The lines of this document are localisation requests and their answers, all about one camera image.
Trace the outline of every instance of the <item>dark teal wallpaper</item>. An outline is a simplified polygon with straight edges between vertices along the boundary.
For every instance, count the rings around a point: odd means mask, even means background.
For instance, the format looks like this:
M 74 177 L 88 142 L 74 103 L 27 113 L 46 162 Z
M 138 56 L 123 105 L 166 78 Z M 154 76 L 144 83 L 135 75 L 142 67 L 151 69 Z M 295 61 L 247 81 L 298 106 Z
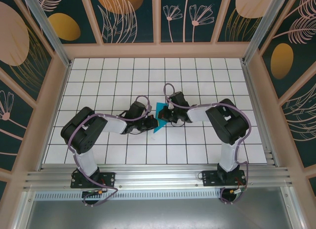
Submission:
M 263 46 L 263 44 L 266 42 L 268 35 L 270 34 L 272 28 L 275 26 L 275 24 L 276 24 L 278 18 L 280 17 L 281 13 L 283 12 L 284 7 L 285 7 L 286 4 L 288 3 L 288 1 L 289 1 L 289 0 L 285 0 L 284 3 L 283 3 L 283 5 L 282 5 L 282 7 L 281 7 L 281 9 L 278 11 L 278 13 L 277 13 L 277 15 L 276 15 L 274 21 L 272 22 L 272 24 L 270 25 L 270 27 L 269 27 L 269 29 L 268 29 L 266 35 L 263 37 L 262 41 L 261 41 L 260 44 L 259 44 L 259 50 L 261 49 L 261 47 Z
M 311 183 L 314 195 L 316 197 L 316 177 L 310 178 L 310 183 Z
M 152 0 L 91 0 L 104 43 L 154 42 Z
M 0 69 L 37 99 L 51 57 L 14 0 L 0 0 Z
M 250 41 L 271 0 L 231 0 L 218 42 Z
M 61 43 L 96 43 L 82 0 L 38 1 Z
M 262 55 L 278 97 L 316 61 L 316 0 L 296 0 Z
M 316 75 L 282 109 L 303 166 L 316 164 Z
M 11 171 L 33 108 L 0 80 L 0 168 Z
M 222 0 L 161 0 L 161 42 L 210 42 Z
M 1 202 L 1 198 L 5 189 L 5 186 L 6 186 L 6 182 L 0 181 L 0 202 Z

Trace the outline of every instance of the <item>flower illustration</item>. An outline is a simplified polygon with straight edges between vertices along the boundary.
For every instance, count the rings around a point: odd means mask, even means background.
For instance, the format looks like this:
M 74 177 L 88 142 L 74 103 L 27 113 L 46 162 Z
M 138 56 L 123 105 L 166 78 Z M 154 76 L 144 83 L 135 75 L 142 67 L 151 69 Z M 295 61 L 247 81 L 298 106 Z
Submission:
M 14 95 L 8 92 L 7 97 L 3 90 L 0 91 L 0 119 L 9 120 L 13 106 Z
M 194 42 L 194 30 L 196 26 L 214 22 L 214 17 L 211 17 L 213 14 L 211 7 L 211 5 L 209 7 L 201 5 L 197 10 L 196 4 L 190 6 L 190 17 L 193 25 L 192 42 Z
M 166 5 L 163 7 L 163 12 L 166 15 L 166 18 L 168 20 L 168 26 L 169 26 L 169 34 L 171 42 L 173 42 L 172 35 L 171 35 L 171 29 L 170 29 L 170 21 L 176 20 L 182 18 L 182 13 L 180 13 L 179 6 L 170 6 L 170 8 Z

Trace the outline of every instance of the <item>purple cable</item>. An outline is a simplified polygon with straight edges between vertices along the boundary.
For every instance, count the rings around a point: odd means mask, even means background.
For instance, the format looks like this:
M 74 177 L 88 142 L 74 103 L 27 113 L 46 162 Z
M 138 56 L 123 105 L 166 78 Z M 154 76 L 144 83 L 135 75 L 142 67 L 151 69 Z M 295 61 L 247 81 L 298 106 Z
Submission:
M 111 115 L 111 114 L 102 114 L 102 113 L 96 113 L 96 114 L 92 114 L 90 115 L 87 119 L 85 119 L 76 129 L 75 131 L 73 132 L 73 134 L 70 136 L 70 139 L 68 141 L 68 149 L 73 153 L 73 156 L 74 156 L 74 160 L 75 160 L 75 163 L 77 165 L 77 168 L 78 170 L 84 175 L 84 177 L 87 178 L 87 180 L 89 180 L 91 183 L 97 185 L 97 186 L 100 186 L 101 188 L 103 189 L 111 189 L 111 190 L 115 190 L 113 193 L 111 193 L 108 197 L 106 197 L 105 199 L 101 200 L 101 201 L 98 201 L 97 203 L 95 204 L 92 204 L 90 205 L 90 207 L 93 207 L 93 206 L 98 206 L 102 203 L 104 203 L 105 201 L 107 201 L 110 197 L 112 197 L 116 192 L 118 192 L 118 189 L 115 188 L 115 187 L 110 187 L 110 186 L 105 186 L 105 185 L 102 185 L 100 183 L 97 183 L 95 182 L 94 180 L 90 179 L 90 177 L 84 172 L 84 170 L 81 168 L 78 160 L 77 160 L 77 156 L 76 156 L 76 150 L 74 150 L 72 147 L 71 147 L 71 142 L 72 140 L 74 139 L 74 136 L 77 134 L 77 132 L 80 130 L 80 128 L 85 124 L 87 123 L 90 119 L 96 117 L 96 116 L 101 116 L 101 117 L 110 117 L 110 118 L 117 118 L 117 119 L 121 119 L 121 120 L 124 120 L 124 121 L 136 121 L 136 120 L 139 120 L 143 117 L 145 117 L 152 109 L 152 106 L 150 105 L 150 101 L 149 101 L 149 98 L 146 97 L 146 96 L 143 96 L 143 95 L 140 95 L 138 97 L 136 97 L 136 100 L 140 97 L 145 97 L 147 99 L 147 110 L 145 111 L 145 113 L 143 115 L 141 115 L 140 117 L 138 118 L 135 118 L 135 119 L 126 119 L 126 118 L 123 118 L 123 117 L 120 117 L 120 116 L 115 116 L 115 115 Z M 86 198 L 93 195 L 93 193 L 90 193 L 90 194 L 87 194 L 84 198 L 83 198 L 83 202 L 85 204 L 85 206 L 88 206 L 89 204 L 87 204 L 85 202 Z
M 179 108 L 182 108 L 182 109 L 193 109 L 193 108 L 197 108 L 197 107 L 223 106 L 223 107 L 228 107 L 228 108 L 230 108 L 230 109 L 233 109 L 234 111 L 237 111 L 238 113 L 240 113 L 240 114 L 246 119 L 246 121 L 247 121 L 247 123 L 248 123 L 248 126 L 249 126 L 249 129 L 248 129 L 247 134 L 246 134 L 244 137 L 242 137 L 242 138 L 238 141 L 238 143 L 237 143 L 236 151 L 235 151 L 235 161 L 236 161 L 236 163 L 239 164 L 239 165 L 244 165 L 244 164 L 246 165 L 246 185 L 245 185 L 245 189 L 247 189 L 247 186 L 248 186 L 248 173 L 249 173 L 249 171 L 248 171 L 248 162 L 247 162 L 247 161 L 245 161 L 245 162 L 239 162 L 239 161 L 238 161 L 238 151 L 239 151 L 240 145 L 241 145 L 241 143 L 250 135 L 250 132 L 251 132 L 251 123 L 250 123 L 249 118 L 246 116 L 246 114 L 243 113 L 241 110 L 239 110 L 237 107 L 234 107 L 234 106 L 232 106 L 232 105 L 225 104 L 225 103 L 202 104 L 202 105 L 196 105 L 196 106 L 192 106 L 192 107 L 184 107 L 184 106 L 177 105 L 177 104 L 173 103 L 173 102 L 170 100 L 170 98 L 167 96 L 167 94 L 166 94 L 166 87 L 167 87 L 168 85 L 172 87 L 173 93 L 175 93 L 175 88 L 174 88 L 174 86 L 173 86 L 171 83 L 166 83 L 166 84 L 164 85 L 164 87 L 163 87 L 164 97 L 166 98 L 166 101 L 167 101 L 168 103 L 171 103 L 171 104 L 172 104 L 173 106 L 175 106 L 175 107 L 179 107 Z M 224 204 L 227 204 L 227 203 L 233 204 L 232 202 L 229 202 L 228 200 L 226 200 L 226 199 L 223 198 L 223 191 L 224 191 L 224 189 L 225 189 L 225 187 L 223 187 L 223 188 L 221 189 L 221 192 L 220 192 L 220 200 L 221 200 Z M 241 195 L 235 200 L 235 203 L 238 202 L 238 201 L 241 199 L 241 197 L 243 196 L 243 194 L 244 194 L 244 192 L 242 192 Z

